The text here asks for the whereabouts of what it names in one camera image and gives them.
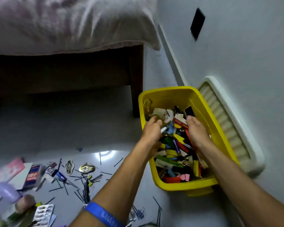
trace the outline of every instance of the yellow bin handle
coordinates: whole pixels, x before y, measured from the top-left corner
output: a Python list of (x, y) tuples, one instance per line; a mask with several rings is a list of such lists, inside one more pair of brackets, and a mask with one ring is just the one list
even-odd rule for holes
[(213, 192), (213, 189), (212, 189), (211, 186), (201, 188), (201, 189), (192, 189), (192, 190), (186, 191), (187, 196), (189, 196), (189, 197), (204, 196), (204, 195), (210, 194), (212, 192)]

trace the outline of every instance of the wooden bed frame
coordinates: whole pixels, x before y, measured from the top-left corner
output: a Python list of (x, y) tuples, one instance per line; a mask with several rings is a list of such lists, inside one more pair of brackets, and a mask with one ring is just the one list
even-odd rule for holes
[(131, 86), (133, 115), (143, 91), (144, 46), (94, 53), (0, 56), (0, 96)]

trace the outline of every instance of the black rectangular object on wall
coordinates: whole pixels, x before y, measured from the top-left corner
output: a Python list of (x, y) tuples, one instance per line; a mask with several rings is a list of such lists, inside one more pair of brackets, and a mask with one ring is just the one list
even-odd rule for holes
[(191, 24), (190, 27), (191, 33), (193, 34), (195, 41), (198, 39), (204, 21), (205, 21), (204, 14), (201, 12), (199, 8), (197, 8), (195, 16), (193, 18), (193, 23)]

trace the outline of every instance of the person's left hand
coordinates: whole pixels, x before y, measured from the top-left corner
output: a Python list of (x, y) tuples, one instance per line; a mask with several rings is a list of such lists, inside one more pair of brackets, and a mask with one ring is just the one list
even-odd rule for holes
[(156, 117), (153, 116), (144, 126), (141, 141), (146, 143), (150, 147), (150, 157), (153, 157), (154, 154), (158, 151), (158, 148), (161, 145), (161, 142), (159, 142), (160, 137), (162, 137), (161, 134), (161, 126), (162, 121), (158, 120), (155, 122)]

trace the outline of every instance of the forearm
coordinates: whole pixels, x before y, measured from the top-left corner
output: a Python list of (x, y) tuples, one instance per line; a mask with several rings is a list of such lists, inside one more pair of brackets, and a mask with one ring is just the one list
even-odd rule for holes
[[(144, 151), (148, 148), (150, 148), (148, 144), (140, 140), (133, 151), (124, 159), (116, 173), (92, 199), (92, 202), (102, 206), (124, 224), (129, 216), (148, 161), (148, 156)], [(77, 226), (105, 225), (90, 213), (83, 211), (71, 224), (71, 227)]]
[(213, 144), (202, 153), (217, 181), (250, 226), (284, 226), (284, 205), (265, 192)]

